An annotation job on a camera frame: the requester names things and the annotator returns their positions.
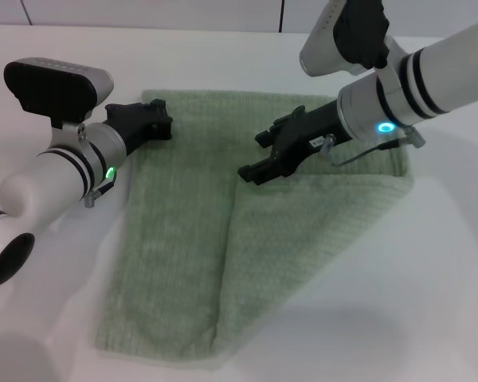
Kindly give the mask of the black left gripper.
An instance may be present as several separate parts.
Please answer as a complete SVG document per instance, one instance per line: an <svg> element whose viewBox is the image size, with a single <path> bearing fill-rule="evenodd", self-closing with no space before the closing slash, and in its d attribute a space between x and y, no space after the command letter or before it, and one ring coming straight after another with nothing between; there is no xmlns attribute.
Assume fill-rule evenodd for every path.
<svg viewBox="0 0 478 382"><path fill-rule="evenodd" d="M109 103L105 106L107 119L104 123L115 130L122 138L127 155L131 155L144 143L154 140L168 141L172 139L172 123L167 115L167 104L163 99L153 99L147 103L117 104Z"/></svg>

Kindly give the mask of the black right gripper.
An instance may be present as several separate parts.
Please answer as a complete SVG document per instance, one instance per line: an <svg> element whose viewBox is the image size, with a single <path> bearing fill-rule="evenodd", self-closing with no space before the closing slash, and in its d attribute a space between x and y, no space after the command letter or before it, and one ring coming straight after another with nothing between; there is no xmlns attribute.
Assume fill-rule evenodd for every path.
<svg viewBox="0 0 478 382"><path fill-rule="evenodd" d="M336 100L312 111L306 111L304 105L296 107L290 114L276 119L269 129L258 133L255 141L267 148L279 134L280 156L239 168L237 173L245 182L262 185L278 177L291 176L299 166L298 159L317 153L322 146L321 143L313 146L313 139L331 134L336 146L352 140L340 120Z"/></svg>

